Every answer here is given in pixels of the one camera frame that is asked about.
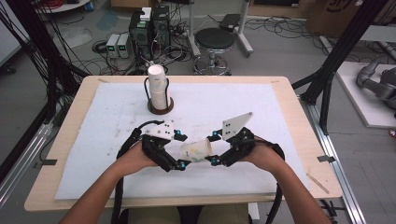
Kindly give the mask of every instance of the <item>floor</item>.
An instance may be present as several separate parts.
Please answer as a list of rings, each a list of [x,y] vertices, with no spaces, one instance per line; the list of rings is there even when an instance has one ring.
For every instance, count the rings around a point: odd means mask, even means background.
[[[100,4],[94,12],[87,13],[82,8],[74,13],[59,13],[54,16],[57,22],[66,26],[85,27],[92,33],[92,40],[73,48],[79,59],[92,74],[106,71],[106,65],[100,61],[98,54],[92,52],[92,44],[108,38],[110,33],[126,32],[131,13],[112,11],[107,3]],[[217,21],[221,16],[213,16]],[[284,76],[291,83],[317,71],[326,60],[326,50],[320,47],[316,38],[307,33],[282,31],[281,37],[273,31],[272,25],[261,26],[261,21],[250,21],[245,29],[248,42],[254,49],[250,57],[242,51],[237,43],[222,56],[232,68],[233,76]],[[216,26],[209,17],[196,19],[196,24]],[[299,21],[289,25],[300,25]],[[375,52],[371,43],[362,42],[348,57],[348,61],[370,62],[383,56],[383,63],[395,63],[385,53]],[[17,68],[15,74],[4,70],[0,74],[0,161],[3,161],[24,131],[46,103],[46,88],[39,74],[23,52],[17,53],[10,62]],[[127,66],[128,60],[120,60],[119,67]],[[168,65],[168,75],[192,75],[192,61],[177,62]],[[296,90],[304,92],[305,87]],[[332,99],[329,111],[329,133],[332,143],[346,172],[351,187],[359,202],[367,223],[396,223],[396,142],[387,129],[366,128],[356,109],[350,103],[346,92],[337,78],[332,85]],[[51,137],[56,134],[55,127]],[[45,157],[49,144],[43,148]],[[29,166],[21,181],[0,210],[2,223],[54,223],[65,211],[30,213],[23,204],[34,184],[39,169],[34,165],[38,156]],[[335,207],[344,207],[340,199],[334,199]],[[270,203],[259,203],[261,220],[265,223],[265,214]],[[339,223],[350,223],[344,210],[337,211],[335,219]],[[100,223],[108,223],[111,210],[106,209]],[[285,203],[276,216],[274,223],[291,223],[290,211]]]

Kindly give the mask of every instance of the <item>black stool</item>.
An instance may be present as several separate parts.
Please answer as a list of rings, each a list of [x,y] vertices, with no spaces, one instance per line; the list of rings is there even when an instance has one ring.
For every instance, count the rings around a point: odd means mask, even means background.
[[[233,35],[230,32],[218,28],[206,28],[195,35],[195,45],[209,52],[209,55],[199,56],[193,64],[195,75],[230,75],[227,62],[221,58],[224,53],[233,47]]]

